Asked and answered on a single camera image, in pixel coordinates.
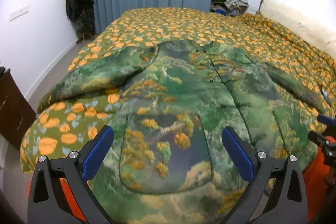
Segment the dark brown wooden dresser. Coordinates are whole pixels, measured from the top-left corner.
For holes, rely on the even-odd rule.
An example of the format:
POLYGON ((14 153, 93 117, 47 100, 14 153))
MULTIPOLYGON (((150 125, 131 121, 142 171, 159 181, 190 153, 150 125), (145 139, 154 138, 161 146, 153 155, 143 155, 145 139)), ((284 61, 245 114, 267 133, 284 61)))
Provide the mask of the dark brown wooden dresser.
POLYGON ((26 131, 36 119, 36 112, 16 85, 10 69, 4 69, 0 80, 1 135, 17 150, 26 131))

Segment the green orange floral bed quilt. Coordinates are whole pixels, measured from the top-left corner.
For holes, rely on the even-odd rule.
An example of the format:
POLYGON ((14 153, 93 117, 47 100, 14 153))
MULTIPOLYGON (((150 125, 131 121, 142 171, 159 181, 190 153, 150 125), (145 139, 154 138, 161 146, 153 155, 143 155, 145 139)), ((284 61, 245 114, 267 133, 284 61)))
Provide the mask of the green orange floral bed quilt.
MULTIPOLYGON (((164 42, 180 40, 212 48, 210 60, 216 65, 226 61, 225 49, 236 50, 255 64, 278 69, 294 82, 291 87, 276 85, 281 100, 295 108, 302 123, 318 128, 317 113, 334 113, 335 99, 326 101, 320 90, 335 96, 335 60, 312 46, 303 36, 261 12, 233 18, 184 8, 147 8, 124 12, 93 42, 84 46, 68 67, 69 72, 88 67, 122 50, 147 49, 164 42)), ((72 147, 81 147, 97 134, 98 126, 112 121, 117 110, 131 96, 144 92, 147 98, 163 96, 165 109, 180 105, 184 92, 174 92, 169 85, 183 86, 187 75, 206 73, 206 58, 194 55, 191 61, 172 58, 149 70, 150 78, 132 86, 129 92, 121 84, 105 84, 81 94, 63 90, 58 97, 44 96, 38 104, 38 118, 26 131, 20 147, 21 169, 31 173, 42 153, 62 156, 72 147)))

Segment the pile of clothes by curtain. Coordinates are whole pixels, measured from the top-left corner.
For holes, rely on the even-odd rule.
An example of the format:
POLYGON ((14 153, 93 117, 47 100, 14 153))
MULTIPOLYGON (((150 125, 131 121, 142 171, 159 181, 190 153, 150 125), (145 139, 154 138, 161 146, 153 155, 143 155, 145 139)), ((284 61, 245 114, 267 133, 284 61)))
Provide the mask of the pile of clothes by curtain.
POLYGON ((211 12, 226 16, 244 14, 249 7, 248 0, 211 0, 211 12))

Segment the small dark phone on quilt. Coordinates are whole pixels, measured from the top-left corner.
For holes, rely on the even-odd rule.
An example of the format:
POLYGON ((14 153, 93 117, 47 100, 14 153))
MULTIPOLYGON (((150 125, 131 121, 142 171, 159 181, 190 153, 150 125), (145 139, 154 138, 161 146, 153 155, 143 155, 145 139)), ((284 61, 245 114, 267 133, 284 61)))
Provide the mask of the small dark phone on quilt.
POLYGON ((329 106, 332 106, 331 100, 330 100, 329 96, 327 95, 327 92, 324 89, 321 89, 321 94, 322 94, 324 100, 327 102, 327 104, 329 106))

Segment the cream pillow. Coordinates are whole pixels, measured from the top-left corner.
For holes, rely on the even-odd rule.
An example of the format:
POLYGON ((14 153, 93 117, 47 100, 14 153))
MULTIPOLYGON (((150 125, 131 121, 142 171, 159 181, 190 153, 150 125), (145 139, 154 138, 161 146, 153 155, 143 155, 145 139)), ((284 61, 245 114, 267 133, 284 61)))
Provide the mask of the cream pillow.
POLYGON ((335 59, 335 31, 303 16, 302 13, 277 3, 262 0, 259 11, 268 19, 281 23, 302 40, 322 50, 335 59))

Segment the green landscape print padded jacket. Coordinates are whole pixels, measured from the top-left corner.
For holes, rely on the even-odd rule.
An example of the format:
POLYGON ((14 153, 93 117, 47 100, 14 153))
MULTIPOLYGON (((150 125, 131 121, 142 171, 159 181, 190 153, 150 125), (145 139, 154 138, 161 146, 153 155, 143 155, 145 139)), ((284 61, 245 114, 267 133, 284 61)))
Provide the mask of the green landscape print padded jacket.
POLYGON ((306 168, 317 148, 308 132, 329 111, 318 87, 228 44, 191 40, 128 46, 72 68, 39 103, 79 104, 106 116, 114 142, 92 180, 117 223, 218 223, 247 183, 225 150, 230 126, 254 148, 306 168))

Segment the white wall switch plate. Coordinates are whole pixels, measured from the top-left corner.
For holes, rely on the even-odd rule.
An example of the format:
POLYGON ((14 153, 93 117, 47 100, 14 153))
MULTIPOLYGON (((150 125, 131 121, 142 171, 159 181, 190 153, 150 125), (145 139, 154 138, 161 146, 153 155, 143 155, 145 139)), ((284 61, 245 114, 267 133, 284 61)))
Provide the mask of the white wall switch plate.
POLYGON ((29 7, 28 6, 25 6, 21 9, 18 9, 17 11, 15 12, 12 12, 10 15, 9 15, 9 21, 13 21, 14 19, 17 19, 18 17, 22 16, 22 15, 25 15, 26 13, 29 12, 29 7))

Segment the orange fleece trousers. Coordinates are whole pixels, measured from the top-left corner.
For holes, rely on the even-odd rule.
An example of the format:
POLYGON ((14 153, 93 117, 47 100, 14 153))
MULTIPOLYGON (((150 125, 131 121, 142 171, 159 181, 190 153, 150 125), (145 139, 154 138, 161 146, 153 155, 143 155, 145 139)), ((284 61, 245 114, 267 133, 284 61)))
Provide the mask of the orange fleece trousers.
MULTIPOLYGON (((331 143, 335 137, 323 135, 331 143)), ((335 165, 325 164, 325 149, 318 146, 318 156, 302 172, 307 197, 307 223, 335 223, 335 165)), ((275 179, 270 179, 251 219, 260 216, 272 192, 275 179)))

